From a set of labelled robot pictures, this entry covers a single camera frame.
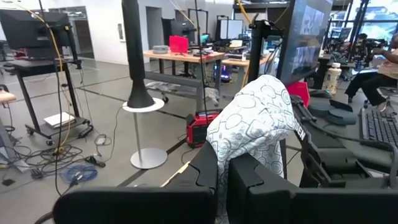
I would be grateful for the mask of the black cushion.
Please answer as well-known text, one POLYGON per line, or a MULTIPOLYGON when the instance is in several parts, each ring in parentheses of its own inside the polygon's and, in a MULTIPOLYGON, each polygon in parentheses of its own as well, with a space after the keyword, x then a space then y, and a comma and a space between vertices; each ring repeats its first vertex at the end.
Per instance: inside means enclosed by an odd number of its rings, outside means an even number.
POLYGON ((311 98, 308 110, 313 116, 338 126, 354 125, 357 121, 350 105, 333 99, 311 98))

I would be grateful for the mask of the person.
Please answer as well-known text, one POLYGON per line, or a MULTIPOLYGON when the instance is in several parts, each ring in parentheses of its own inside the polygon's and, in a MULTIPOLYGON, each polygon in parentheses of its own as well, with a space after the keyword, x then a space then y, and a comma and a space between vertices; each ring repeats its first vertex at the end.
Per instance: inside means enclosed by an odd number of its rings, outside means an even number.
POLYGON ((387 107, 387 100, 378 92, 379 87, 387 87, 398 83, 398 32, 391 39, 391 51, 381 48, 373 50, 374 55, 382 55, 386 60, 380 65, 377 72, 359 74, 350 82, 345 94, 348 103, 352 103, 356 92, 361 88, 366 98, 372 106, 379 111, 384 111, 387 107))

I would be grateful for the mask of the black monitor stand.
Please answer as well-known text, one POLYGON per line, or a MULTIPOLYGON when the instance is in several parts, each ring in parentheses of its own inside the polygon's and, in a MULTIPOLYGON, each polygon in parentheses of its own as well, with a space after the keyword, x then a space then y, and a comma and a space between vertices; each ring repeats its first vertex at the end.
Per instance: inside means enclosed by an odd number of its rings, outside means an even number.
POLYGON ((282 37, 283 30, 278 28, 274 22, 261 20, 252 21, 249 25, 252 30, 252 43, 248 67, 248 83, 254 81, 259 76, 259 66, 262 54, 262 45, 270 35, 282 37))

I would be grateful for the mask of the red case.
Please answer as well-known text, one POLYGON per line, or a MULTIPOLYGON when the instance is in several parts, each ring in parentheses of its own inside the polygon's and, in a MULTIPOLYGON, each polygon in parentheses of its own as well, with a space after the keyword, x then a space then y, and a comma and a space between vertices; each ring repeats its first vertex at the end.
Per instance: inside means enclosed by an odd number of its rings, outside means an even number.
POLYGON ((171 52, 185 54, 188 52, 189 39, 178 35, 171 35, 169 37, 169 48, 171 52))

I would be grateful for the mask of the white patterned garment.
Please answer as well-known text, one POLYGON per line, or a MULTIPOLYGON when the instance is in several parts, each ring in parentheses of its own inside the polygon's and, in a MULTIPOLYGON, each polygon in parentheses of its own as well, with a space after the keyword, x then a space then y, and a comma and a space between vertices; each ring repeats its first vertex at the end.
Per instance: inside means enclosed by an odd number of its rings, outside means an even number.
POLYGON ((295 127, 290 95, 276 77, 248 83, 207 128, 206 140, 217 156, 218 209, 215 224, 229 224, 226 211, 229 162, 250 154, 274 174, 284 175, 280 141, 295 127))

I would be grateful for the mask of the black power strip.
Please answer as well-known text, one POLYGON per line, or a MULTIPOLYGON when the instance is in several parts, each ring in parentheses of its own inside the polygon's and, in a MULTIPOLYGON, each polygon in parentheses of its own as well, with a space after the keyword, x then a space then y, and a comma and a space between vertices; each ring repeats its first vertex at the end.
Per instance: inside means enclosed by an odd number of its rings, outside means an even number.
POLYGON ((87 135, 89 135, 89 133, 92 132, 92 130, 93 130, 93 126, 92 126, 92 125, 88 125, 88 127, 87 127, 86 129, 82 130, 82 131, 79 133, 78 139, 86 138, 87 135))

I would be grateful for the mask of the black monitor on cart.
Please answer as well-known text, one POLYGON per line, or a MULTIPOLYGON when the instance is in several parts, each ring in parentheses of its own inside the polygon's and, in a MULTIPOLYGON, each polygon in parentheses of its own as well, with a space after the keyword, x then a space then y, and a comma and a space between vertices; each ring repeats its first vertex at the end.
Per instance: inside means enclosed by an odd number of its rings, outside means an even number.
POLYGON ((9 47, 26 50, 29 58, 53 59, 57 50, 74 45, 65 13, 0 9, 0 23, 9 47))

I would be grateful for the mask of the thin black pole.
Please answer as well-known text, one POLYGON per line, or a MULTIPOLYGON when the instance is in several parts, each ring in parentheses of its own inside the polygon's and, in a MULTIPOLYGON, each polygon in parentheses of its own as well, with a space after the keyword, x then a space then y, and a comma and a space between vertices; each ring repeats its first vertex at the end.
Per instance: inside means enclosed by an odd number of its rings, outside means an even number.
POLYGON ((209 120, 208 120, 208 110, 206 107, 206 85, 205 85, 205 68, 204 68, 204 63, 203 63, 203 54, 202 54, 202 47, 201 47, 201 41, 200 41, 200 23, 199 23, 199 17, 198 17, 198 3, 197 0, 194 0, 194 5, 195 5, 195 15, 196 15, 196 22, 197 22, 197 41, 198 41, 198 49, 199 49, 199 57, 200 57, 200 71, 201 71, 201 84, 202 84, 202 92, 203 92, 203 107, 205 110, 205 118, 206 118, 206 125, 209 125, 209 120))

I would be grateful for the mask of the wooden workbench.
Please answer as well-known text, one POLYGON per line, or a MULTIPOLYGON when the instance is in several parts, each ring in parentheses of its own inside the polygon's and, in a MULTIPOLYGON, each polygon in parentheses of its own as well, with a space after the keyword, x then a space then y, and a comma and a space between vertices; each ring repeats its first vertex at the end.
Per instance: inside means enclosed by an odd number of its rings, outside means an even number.
MULTIPOLYGON (((178 93, 173 93, 170 91, 164 91, 164 93, 168 93, 171 95, 177 95, 186 98, 192 98, 196 101, 196 109, 201 110, 203 108, 203 92, 202 92, 202 84, 201 84, 201 71, 200 71, 200 57, 193 56, 192 54, 178 54, 175 52, 169 51, 167 54, 154 54, 152 50, 145 50, 144 56, 146 58, 156 58, 159 60, 159 72, 146 72, 146 78, 153 81, 158 82, 166 82, 178 84, 181 86, 190 86, 196 88, 196 95, 182 95, 178 93), (176 75, 166 75, 164 73, 164 60, 170 60, 172 65, 175 67, 175 62, 188 62, 188 63, 196 63, 199 64, 199 69, 196 72, 196 79, 194 78, 184 78, 178 77, 176 75)), ((221 83, 221 63, 225 58, 225 53, 223 52, 213 52, 203 58, 204 67, 206 63, 214 62, 216 64, 216 80, 215 80, 215 88, 220 90, 221 83)))

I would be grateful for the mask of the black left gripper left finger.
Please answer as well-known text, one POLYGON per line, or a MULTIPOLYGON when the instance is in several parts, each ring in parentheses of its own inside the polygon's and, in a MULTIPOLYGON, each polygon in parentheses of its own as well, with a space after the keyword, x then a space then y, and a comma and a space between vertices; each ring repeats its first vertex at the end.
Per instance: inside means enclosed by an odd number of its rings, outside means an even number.
POLYGON ((60 197, 55 224, 214 224, 217 157, 206 142, 163 187, 92 187, 60 197))

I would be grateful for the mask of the black keyboard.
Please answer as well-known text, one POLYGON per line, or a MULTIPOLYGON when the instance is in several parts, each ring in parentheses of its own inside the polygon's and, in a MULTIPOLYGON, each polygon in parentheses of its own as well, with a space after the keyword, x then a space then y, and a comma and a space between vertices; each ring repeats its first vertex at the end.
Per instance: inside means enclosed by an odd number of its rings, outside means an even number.
POLYGON ((392 152, 398 149, 398 119, 394 112, 362 109, 359 112, 360 144, 392 152))

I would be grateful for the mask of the red bin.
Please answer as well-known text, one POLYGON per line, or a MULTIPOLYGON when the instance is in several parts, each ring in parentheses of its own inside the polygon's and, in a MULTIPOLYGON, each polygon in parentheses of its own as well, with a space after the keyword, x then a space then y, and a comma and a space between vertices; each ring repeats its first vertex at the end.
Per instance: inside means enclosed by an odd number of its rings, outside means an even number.
POLYGON ((307 82, 295 82, 287 87, 290 95, 297 95, 301 97, 304 107, 308 107, 310 102, 310 92, 307 82))

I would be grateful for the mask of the red power station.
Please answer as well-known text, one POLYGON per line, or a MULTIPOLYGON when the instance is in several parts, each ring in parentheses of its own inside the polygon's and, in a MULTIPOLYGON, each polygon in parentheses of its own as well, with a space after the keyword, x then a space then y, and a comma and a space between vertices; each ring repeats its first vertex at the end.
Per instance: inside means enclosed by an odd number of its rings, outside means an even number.
POLYGON ((191 148, 202 147, 206 141, 208 125, 222 112, 222 109, 197 111, 186 117, 186 143, 191 148))

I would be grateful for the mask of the large black monitor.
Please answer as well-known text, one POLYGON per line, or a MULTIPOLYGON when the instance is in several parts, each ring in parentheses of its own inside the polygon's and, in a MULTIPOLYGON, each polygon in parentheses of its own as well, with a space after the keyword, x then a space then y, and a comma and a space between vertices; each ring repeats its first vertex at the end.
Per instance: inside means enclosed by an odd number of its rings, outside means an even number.
POLYGON ((276 77, 289 86, 313 75, 333 0, 290 0, 276 77))

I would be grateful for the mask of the white bottle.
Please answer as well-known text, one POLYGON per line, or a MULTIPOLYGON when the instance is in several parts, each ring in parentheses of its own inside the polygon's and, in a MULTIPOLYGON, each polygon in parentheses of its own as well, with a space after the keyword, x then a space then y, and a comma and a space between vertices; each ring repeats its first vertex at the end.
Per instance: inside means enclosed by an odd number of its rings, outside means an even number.
POLYGON ((322 89, 326 90, 331 95, 334 95, 336 93, 338 79, 341 75, 341 72, 341 64, 333 62, 325 74, 322 89))

